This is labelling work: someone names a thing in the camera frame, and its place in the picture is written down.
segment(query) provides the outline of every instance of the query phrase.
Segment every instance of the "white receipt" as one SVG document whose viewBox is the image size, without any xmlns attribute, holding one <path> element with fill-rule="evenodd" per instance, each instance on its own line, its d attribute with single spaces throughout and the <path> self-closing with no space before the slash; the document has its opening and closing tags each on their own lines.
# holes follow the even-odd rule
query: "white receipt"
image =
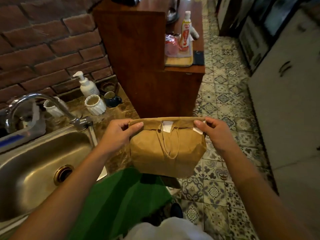
<svg viewBox="0 0 320 240">
<path fill-rule="evenodd" d="M 163 121 L 162 122 L 162 131 L 170 133 L 173 121 Z"/>
<path fill-rule="evenodd" d="M 199 133 L 201 135 L 203 134 L 203 132 L 201 130 L 199 130 L 197 127 L 194 127 L 193 131 L 195 131 L 195 132 L 197 132 L 197 133 Z"/>
</svg>

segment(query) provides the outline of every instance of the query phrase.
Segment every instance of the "black phone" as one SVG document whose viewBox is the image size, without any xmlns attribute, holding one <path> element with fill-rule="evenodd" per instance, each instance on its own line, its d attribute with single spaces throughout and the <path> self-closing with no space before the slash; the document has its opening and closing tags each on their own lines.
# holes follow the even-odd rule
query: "black phone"
<svg viewBox="0 0 320 240">
<path fill-rule="evenodd" d="M 204 66 L 205 55 L 203 51 L 193 51 L 193 65 Z"/>
</svg>

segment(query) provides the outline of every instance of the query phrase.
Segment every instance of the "wooden tray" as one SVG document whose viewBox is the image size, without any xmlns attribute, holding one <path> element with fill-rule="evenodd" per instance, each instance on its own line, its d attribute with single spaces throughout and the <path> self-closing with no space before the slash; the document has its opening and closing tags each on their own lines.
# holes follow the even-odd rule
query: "wooden tray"
<svg viewBox="0 0 320 240">
<path fill-rule="evenodd" d="M 166 56 L 166 61 L 165 61 L 165 66 L 166 67 L 189 67 L 193 63 L 193 48 L 192 48 L 192 43 L 190 42 L 190 47 L 191 49 L 191 56 L 190 57 L 184 57 L 184 58 L 176 58 L 176 57 L 167 57 Z"/>
</svg>

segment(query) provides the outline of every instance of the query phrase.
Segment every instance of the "brown paper bag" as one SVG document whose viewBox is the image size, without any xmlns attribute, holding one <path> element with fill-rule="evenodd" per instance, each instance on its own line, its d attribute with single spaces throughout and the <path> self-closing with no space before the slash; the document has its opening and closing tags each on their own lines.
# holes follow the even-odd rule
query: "brown paper bag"
<svg viewBox="0 0 320 240">
<path fill-rule="evenodd" d="M 130 155 L 141 173 L 185 178 L 193 171 L 203 154 L 206 141 L 203 134 L 193 130 L 198 117 L 162 117 L 133 120 L 129 126 L 143 122 L 142 131 L 130 139 Z M 170 132 L 166 121 L 172 121 Z"/>
</svg>

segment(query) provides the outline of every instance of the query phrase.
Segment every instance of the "hand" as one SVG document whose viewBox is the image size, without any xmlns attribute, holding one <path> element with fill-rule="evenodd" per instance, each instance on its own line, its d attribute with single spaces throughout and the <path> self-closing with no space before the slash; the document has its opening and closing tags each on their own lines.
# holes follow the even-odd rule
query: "hand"
<svg viewBox="0 0 320 240">
<path fill-rule="evenodd" d="M 207 124 L 199 120 L 195 120 L 194 124 L 209 136 L 214 148 L 219 154 L 238 149 L 238 144 L 234 140 L 229 126 L 224 121 L 210 117 L 206 117 L 205 120 Z"/>
<path fill-rule="evenodd" d="M 119 150 L 126 143 L 129 143 L 130 136 L 143 126 L 143 122 L 140 122 L 127 128 L 130 121 L 132 119 L 110 121 L 96 149 L 103 155 L 109 155 Z"/>
</svg>

